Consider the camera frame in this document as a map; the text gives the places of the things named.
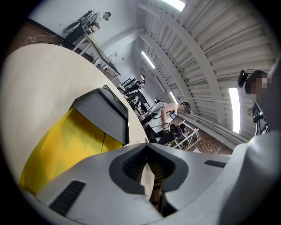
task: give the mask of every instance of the brown floor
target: brown floor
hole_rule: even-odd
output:
[[[39,36],[36,38],[36,42],[31,42],[31,39],[28,37],[34,37],[37,35],[47,35],[47,36]],[[41,28],[34,26],[33,24],[30,24],[28,22],[25,22],[22,26],[22,28],[19,30],[17,33],[16,37],[12,41],[10,48],[7,52],[7,55],[11,54],[13,51],[17,50],[20,47],[23,47],[25,45],[30,45],[30,44],[37,44],[37,43],[47,43],[47,44],[56,44],[60,45],[62,43],[62,40],[60,40],[57,37],[49,37],[52,36],[48,32],[42,30]],[[81,50],[77,49],[75,51],[76,53],[80,53]],[[85,59],[88,61],[92,62],[93,58],[89,56],[88,54],[83,54],[82,55]]]

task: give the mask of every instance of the white cable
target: white cable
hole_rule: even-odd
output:
[[[53,36],[50,36],[50,35],[36,35],[36,36],[34,36],[34,37],[28,37],[28,38],[26,38],[26,40],[25,40],[25,46],[27,46],[26,41],[27,41],[28,39],[30,39],[30,42],[34,43],[34,42],[36,42],[36,41],[37,41],[36,37],[40,37],[40,36],[46,36],[46,37],[56,37],[57,35],[58,35],[58,34],[53,35]]]

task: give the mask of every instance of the ceiling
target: ceiling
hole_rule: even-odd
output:
[[[274,64],[269,38],[261,23],[240,0],[186,0],[182,12],[161,0],[136,1],[137,26],[144,27],[139,48],[142,73],[155,84],[159,97],[191,104],[191,117],[230,135],[235,143],[253,137],[255,124],[247,109],[251,98],[240,88],[241,131],[232,132],[232,108],[228,88],[237,87],[240,71],[268,72]]]

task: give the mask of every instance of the black slot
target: black slot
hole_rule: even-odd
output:
[[[72,181],[49,206],[56,213],[65,216],[85,186],[80,181]]]
[[[207,160],[206,162],[204,162],[204,164],[213,166],[213,167],[220,167],[220,168],[224,168],[226,163],[222,163],[222,162],[217,162],[217,161],[213,161],[213,160]]]

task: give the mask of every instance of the person in white shirt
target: person in white shirt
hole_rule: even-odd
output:
[[[188,102],[183,102],[180,105],[177,105],[176,103],[167,104],[160,102],[153,107],[155,108],[151,110],[150,121],[144,129],[149,141],[160,137],[163,133],[169,133],[169,124],[176,117],[178,112],[181,112],[182,114],[189,114],[191,112],[190,104]]]
[[[79,37],[81,37],[85,32],[90,30],[91,33],[99,30],[101,28],[100,22],[103,19],[107,21],[110,16],[110,12],[93,13],[93,15],[89,17],[89,19],[84,20],[74,31],[67,35],[61,46],[69,48],[71,44],[75,42]]]

